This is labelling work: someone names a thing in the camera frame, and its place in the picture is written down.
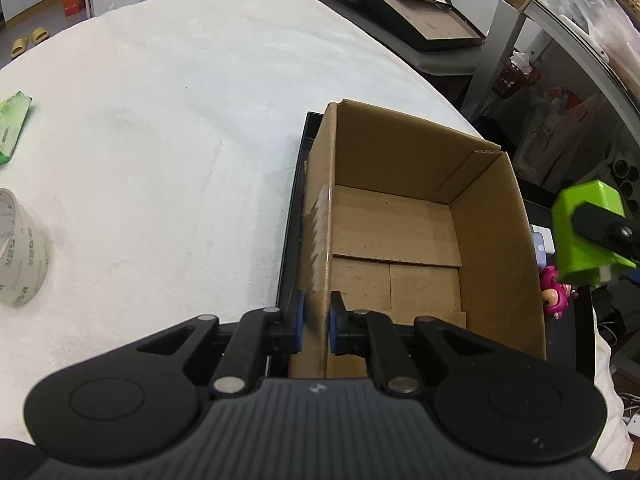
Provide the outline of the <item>green hexagonal block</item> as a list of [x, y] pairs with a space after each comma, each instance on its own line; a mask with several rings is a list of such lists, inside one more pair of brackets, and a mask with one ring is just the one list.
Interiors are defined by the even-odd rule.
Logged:
[[600, 180], [563, 190], [551, 209], [558, 280], [597, 287], [637, 269], [639, 223]]

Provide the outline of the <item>pink figurine toy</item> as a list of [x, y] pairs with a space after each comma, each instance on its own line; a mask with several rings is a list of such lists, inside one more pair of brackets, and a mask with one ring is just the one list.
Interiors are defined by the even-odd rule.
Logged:
[[555, 266], [546, 266], [539, 272], [542, 305], [548, 318], [559, 320], [570, 304], [572, 286], [558, 282]]

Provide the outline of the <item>brown cardboard box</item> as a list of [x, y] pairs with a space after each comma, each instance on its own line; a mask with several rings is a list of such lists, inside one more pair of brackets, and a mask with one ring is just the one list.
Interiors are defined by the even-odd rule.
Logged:
[[297, 378], [360, 377], [334, 356], [332, 292], [398, 324], [431, 315], [536, 358], [547, 354], [532, 230], [509, 156], [429, 120], [330, 103], [310, 149]]

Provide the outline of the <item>white power adapter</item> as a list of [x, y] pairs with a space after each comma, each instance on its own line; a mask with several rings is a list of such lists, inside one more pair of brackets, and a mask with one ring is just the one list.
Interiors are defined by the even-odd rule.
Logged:
[[537, 268], [542, 270], [551, 262], [555, 254], [552, 232], [544, 226], [532, 224], [532, 241], [535, 249]]

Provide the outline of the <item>black tray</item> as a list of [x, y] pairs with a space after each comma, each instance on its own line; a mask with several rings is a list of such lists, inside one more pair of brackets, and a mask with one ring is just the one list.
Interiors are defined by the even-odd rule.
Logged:
[[[307, 112], [300, 137], [298, 152], [296, 155], [293, 186], [290, 204], [288, 205], [288, 218], [286, 219], [285, 238], [282, 252], [282, 262], [278, 281], [277, 303], [279, 299], [292, 288], [301, 288], [299, 285], [300, 266], [303, 261], [302, 246], [304, 234], [304, 201], [306, 184], [306, 162], [309, 152], [314, 144], [320, 124], [322, 113]], [[546, 206], [551, 205], [554, 196], [541, 191], [531, 184], [521, 183], [521, 191], [524, 190], [524, 206], [528, 220], [533, 220], [535, 226], [551, 228], [551, 212]], [[574, 304], [570, 303], [565, 313], [564, 321], [546, 321], [546, 349], [549, 362], [582, 374], [585, 378], [594, 382], [594, 364], [596, 364], [596, 350], [593, 348], [594, 332], [592, 326], [591, 292], [580, 292]], [[303, 344], [314, 344], [311, 335], [304, 335]], [[286, 358], [281, 356], [277, 360], [277, 373], [284, 377], [288, 373], [290, 377], [311, 378], [326, 377], [324, 370], [317, 370], [303, 350], [291, 353]]]

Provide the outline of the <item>red basket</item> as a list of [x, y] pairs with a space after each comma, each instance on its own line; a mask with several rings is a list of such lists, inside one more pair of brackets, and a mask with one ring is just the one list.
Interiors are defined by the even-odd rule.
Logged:
[[521, 89], [536, 84], [539, 78], [540, 71], [530, 62], [530, 55], [514, 50], [503, 64], [491, 90], [499, 98], [509, 99]]

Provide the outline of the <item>glass side table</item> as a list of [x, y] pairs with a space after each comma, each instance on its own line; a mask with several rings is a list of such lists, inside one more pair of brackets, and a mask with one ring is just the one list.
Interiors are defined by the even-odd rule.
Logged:
[[498, 0], [461, 107], [462, 115], [472, 122], [480, 114], [503, 64], [509, 61], [527, 20], [536, 23], [582, 68], [612, 105], [632, 136], [638, 138], [639, 107], [623, 81], [586, 36], [578, 32], [576, 26], [552, 12], [540, 0]]

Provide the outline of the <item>white table cloth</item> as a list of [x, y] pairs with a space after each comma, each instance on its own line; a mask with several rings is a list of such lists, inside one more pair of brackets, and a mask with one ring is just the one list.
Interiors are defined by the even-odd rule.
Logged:
[[355, 100], [470, 132], [425, 79], [318, 0], [148, 0], [2, 68], [34, 99], [1, 184], [49, 246], [1, 311], [1, 433], [29, 390], [203, 312], [269, 306], [308, 112]]

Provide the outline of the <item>clear tape roll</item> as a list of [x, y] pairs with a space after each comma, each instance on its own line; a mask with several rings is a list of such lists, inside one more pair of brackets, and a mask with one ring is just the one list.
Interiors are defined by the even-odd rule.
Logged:
[[1, 190], [1, 303], [21, 307], [47, 275], [48, 248], [32, 216], [7, 188]]

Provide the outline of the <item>black framed board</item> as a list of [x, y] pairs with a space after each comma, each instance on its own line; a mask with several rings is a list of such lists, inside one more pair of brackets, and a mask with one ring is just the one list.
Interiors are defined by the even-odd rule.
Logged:
[[381, 25], [420, 52], [484, 44], [485, 34], [451, 0], [357, 0]]

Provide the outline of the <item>green wet wipes pack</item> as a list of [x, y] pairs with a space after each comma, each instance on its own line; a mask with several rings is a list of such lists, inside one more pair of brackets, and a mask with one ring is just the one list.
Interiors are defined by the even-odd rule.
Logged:
[[7, 164], [13, 157], [22, 128], [32, 105], [32, 98], [17, 91], [0, 105], [0, 162]]

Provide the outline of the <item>yellow slipper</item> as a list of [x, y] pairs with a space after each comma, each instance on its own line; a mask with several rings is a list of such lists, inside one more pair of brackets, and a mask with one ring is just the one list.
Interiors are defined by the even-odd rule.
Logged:
[[36, 28], [32, 32], [32, 43], [36, 46], [37, 44], [41, 44], [44, 40], [47, 40], [50, 37], [49, 33], [42, 27]]
[[11, 47], [11, 58], [17, 58], [22, 55], [28, 48], [29, 40], [27, 38], [18, 38]]

